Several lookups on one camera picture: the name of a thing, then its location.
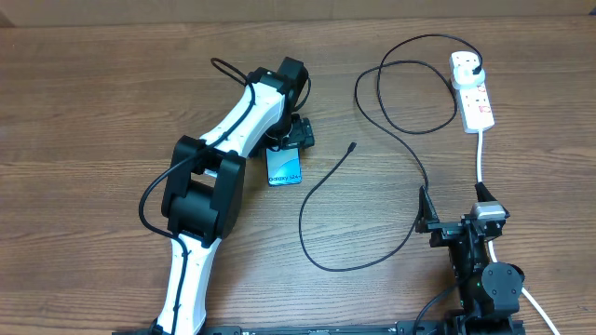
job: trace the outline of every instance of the wooden table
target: wooden table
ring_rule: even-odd
[[[200,136],[242,88],[211,68],[220,57],[249,72],[303,60],[313,89],[302,115],[317,145],[301,185],[269,188],[250,161],[244,203],[222,243],[208,295],[210,325],[387,324],[413,319],[453,283],[446,248],[415,234],[379,265],[317,269],[301,251],[297,217],[308,190],[356,151],[311,198],[305,240],[328,266],[358,265],[394,248],[417,210],[422,178],[405,149],[369,124],[354,82],[398,42],[418,34],[466,38],[485,59],[496,127],[485,135],[484,179],[511,212],[496,242],[562,333],[596,332],[596,20],[591,17],[362,20],[0,30],[0,333],[107,334],[146,327],[160,312],[170,245],[137,217],[142,191],[169,165],[183,134]],[[393,56],[449,73],[444,39]],[[453,103],[431,71],[388,69],[394,121],[424,129]],[[361,96],[375,103],[373,77]],[[424,162],[444,220],[475,202],[476,136],[460,117],[441,131],[403,135]],[[163,188],[150,198],[159,215]],[[457,297],[433,307],[438,318]],[[548,329],[526,299],[530,334]]]

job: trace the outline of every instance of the beige wall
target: beige wall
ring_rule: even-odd
[[[0,0],[0,26],[586,15],[596,0]]]

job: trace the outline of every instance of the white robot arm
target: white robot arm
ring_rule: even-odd
[[[183,136],[174,148],[173,167],[189,158],[193,164],[181,164],[168,175],[162,214],[178,240],[172,239],[166,302],[154,325],[143,334],[195,335],[201,330],[215,251],[232,231],[239,212],[246,159],[266,147],[286,150],[314,145],[308,119],[292,113],[306,81],[310,86],[308,71],[300,61],[286,58],[277,72],[259,68],[248,80],[252,87],[246,85],[240,101],[219,125],[198,140]],[[254,104],[250,108],[251,88]],[[215,185],[193,181],[191,173],[208,174],[216,179]]]

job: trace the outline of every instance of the power strip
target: power strip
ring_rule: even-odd
[[[449,58],[464,131],[470,134],[494,126],[493,110],[484,85],[484,70],[478,75],[472,73],[478,63],[478,55],[469,51],[454,52]]]

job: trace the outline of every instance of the extension cord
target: extension cord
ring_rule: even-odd
[[[473,74],[471,71],[478,64],[478,61],[478,55],[469,51],[454,52],[449,58],[449,65],[452,70],[452,85],[456,90],[457,104],[462,114],[464,131],[471,134],[478,133],[476,175],[478,182],[482,182],[483,132],[494,126],[494,117],[486,86],[484,85],[486,74],[484,70],[480,74]],[[494,253],[493,241],[488,242],[488,249],[491,261],[498,262]],[[526,288],[522,288],[521,293],[542,316],[552,333],[559,335],[559,331],[547,313],[540,307],[530,292]]]

